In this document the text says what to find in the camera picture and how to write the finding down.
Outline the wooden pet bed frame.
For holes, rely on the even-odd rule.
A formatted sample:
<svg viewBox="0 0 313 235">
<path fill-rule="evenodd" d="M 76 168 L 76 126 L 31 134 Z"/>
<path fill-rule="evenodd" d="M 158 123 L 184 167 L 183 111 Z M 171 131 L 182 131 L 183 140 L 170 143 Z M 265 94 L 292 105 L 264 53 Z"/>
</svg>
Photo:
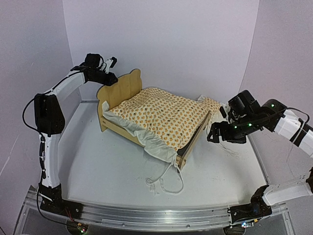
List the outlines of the wooden pet bed frame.
<svg viewBox="0 0 313 235">
<path fill-rule="evenodd" d="M 121 102 L 128 100 L 135 96 L 142 90 L 142 80 L 141 71 L 139 69 L 134 69 L 130 73 L 123 75 L 118 78 L 118 82 L 111 86 L 102 86 L 97 92 L 98 98 L 98 118 L 100 123 L 101 131 L 104 132 L 106 129 L 110 129 L 115 133 L 123 136 L 124 138 L 142 146 L 136 137 L 133 137 L 125 129 L 119 125 L 107 120 L 103 117 L 102 104 L 107 101 L 110 108 L 118 106 Z M 176 164 L 179 169 L 183 169 L 189 154 L 191 153 L 194 145 L 200 137 L 200 134 L 205 130 L 206 125 L 209 123 L 212 117 L 212 112 L 209 111 L 199 126 L 199 128 L 194 133 L 190 142 L 178 152 L 176 157 Z"/>
</svg>

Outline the duck print mattress cushion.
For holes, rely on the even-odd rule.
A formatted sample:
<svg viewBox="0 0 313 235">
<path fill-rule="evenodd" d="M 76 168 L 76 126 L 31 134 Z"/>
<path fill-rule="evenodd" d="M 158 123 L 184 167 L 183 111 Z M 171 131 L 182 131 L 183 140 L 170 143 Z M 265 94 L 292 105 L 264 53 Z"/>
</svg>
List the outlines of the duck print mattress cushion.
<svg viewBox="0 0 313 235">
<path fill-rule="evenodd" d="M 102 109 L 104 118 L 136 137 L 146 153 L 174 167 L 183 180 L 176 164 L 178 151 L 190 142 L 207 115 L 196 100 L 146 88 L 114 108 L 105 101 Z"/>
</svg>

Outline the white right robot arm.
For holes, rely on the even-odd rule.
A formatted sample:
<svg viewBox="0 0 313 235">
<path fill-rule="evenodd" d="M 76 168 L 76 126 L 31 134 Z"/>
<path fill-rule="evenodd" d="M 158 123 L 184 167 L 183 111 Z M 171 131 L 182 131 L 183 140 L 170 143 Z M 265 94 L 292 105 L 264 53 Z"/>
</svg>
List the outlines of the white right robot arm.
<svg viewBox="0 0 313 235">
<path fill-rule="evenodd" d="M 248 90 L 244 90 L 220 108 L 224 120 L 211 124 L 207 141 L 245 144 L 248 135 L 267 129 L 312 157 L 313 128 L 309 125 L 310 118 L 302 119 L 298 112 L 298 109 L 276 99 L 260 105 Z M 312 194 L 313 174 L 310 172 L 285 183 L 259 188 L 247 204 L 246 212 L 251 217 L 257 217 L 266 206 Z"/>
</svg>

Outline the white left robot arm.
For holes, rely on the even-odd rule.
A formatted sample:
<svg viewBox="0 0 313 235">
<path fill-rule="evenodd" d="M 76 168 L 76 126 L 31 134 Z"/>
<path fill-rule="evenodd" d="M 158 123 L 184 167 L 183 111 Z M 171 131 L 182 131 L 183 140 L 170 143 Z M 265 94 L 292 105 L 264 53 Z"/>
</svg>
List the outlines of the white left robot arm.
<svg viewBox="0 0 313 235">
<path fill-rule="evenodd" d="M 61 102 L 69 97 L 76 89 L 87 82 L 111 86 L 118 82 L 116 75 L 110 72 L 117 58 L 104 60 L 100 54 L 89 53 L 85 60 L 74 66 L 68 75 L 52 88 L 42 94 L 36 94 L 30 104 L 34 105 L 35 127 L 26 126 L 39 134 L 39 158 L 41 166 L 41 194 L 48 198 L 47 206 L 55 213 L 61 214 L 66 209 L 64 200 L 52 195 L 60 189 L 58 176 L 58 144 L 65 128 L 66 120 L 61 108 Z"/>
</svg>

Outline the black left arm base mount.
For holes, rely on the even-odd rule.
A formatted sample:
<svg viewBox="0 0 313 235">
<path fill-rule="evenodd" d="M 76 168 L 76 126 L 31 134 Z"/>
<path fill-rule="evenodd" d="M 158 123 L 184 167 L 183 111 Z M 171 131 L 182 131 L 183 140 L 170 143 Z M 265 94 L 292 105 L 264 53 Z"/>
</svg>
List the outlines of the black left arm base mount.
<svg viewBox="0 0 313 235">
<path fill-rule="evenodd" d="M 83 204 L 63 199 L 61 184 L 52 188 L 39 183 L 39 195 L 42 198 L 41 210 L 72 219 L 81 218 Z"/>
</svg>

